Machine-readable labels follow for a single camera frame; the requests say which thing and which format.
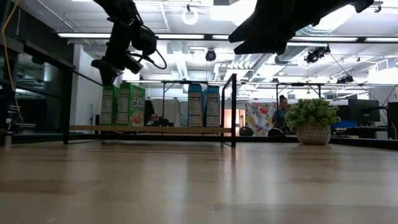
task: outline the woman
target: woman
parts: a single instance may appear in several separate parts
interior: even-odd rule
[[[274,127],[283,131],[285,134],[290,132],[286,125],[286,113],[289,111],[289,104],[287,103],[287,98],[284,95],[279,97],[279,109],[272,116],[272,123]]]

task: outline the orange cable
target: orange cable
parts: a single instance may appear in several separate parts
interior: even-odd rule
[[[7,18],[7,20],[6,20],[6,23],[4,23],[4,26],[3,26],[2,29],[1,29],[2,37],[3,37],[3,39],[4,39],[4,53],[5,53],[5,55],[6,55],[6,63],[7,63],[8,75],[9,75],[9,77],[10,77],[11,89],[12,89],[13,91],[15,91],[16,89],[15,89],[15,86],[14,86],[14,82],[12,81],[12,72],[11,72],[11,68],[10,68],[10,61],[9,61],[9,58],[8,58],[7,40],[6,40],[6,29],[7,29],[8,23],[10,23],[10,20],[11,20],[12,16],[13,16],[14,13],[15,13],[15,10],[17,9],[17,6],[18,6],[18,4],[19,4],[19,1],[20,1],[20,0],[16,0],[16,1],[15,1],[14,8],[12,8],[12,11],[11,11],[10,15],[8,16],[8,18]],[[21,111],[19,110],[18,101],[17,101],[17,98],[16,98],[15,96],[14,96],[14,99],[15,99],[15,105],[17,106],[19,118],[20,118],[21,121],[23,122],[24,119],[22,118]]]

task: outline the black monitor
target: black monitor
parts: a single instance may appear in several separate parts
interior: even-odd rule
[[[338,106],[337,116],[339,116],[342,121],[352,121],[353,120],[349,113],[348,105]]]
[[[349,115],[354,121],[380,121],[380,106],[377,100],[348,99]]]

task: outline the blue object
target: blue object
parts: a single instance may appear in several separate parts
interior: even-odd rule
[[[356,121],[341,121],[334,125],[335,128],[356,128]]]

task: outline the nutrition label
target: nutrition label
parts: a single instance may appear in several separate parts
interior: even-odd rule
[[[102,93],[102,113],[112,113],[113,91],[104,90]]]
[[[190,127],[202,127],[201,87],[199,88],[199,92],[188,92],[188,123]]]
[[[113,91],[104,90],[102,92],[101,116],[99,117],[99,122],[101,124],[112,123],[112,102]]]
[[[208,94],[206,126],[220,126],[220,96],[217,93]]]
[[[119,113],[129,112],[129,95],[130,95],[130,90],[128,89],[119,90],[119,101],[118,101]]]

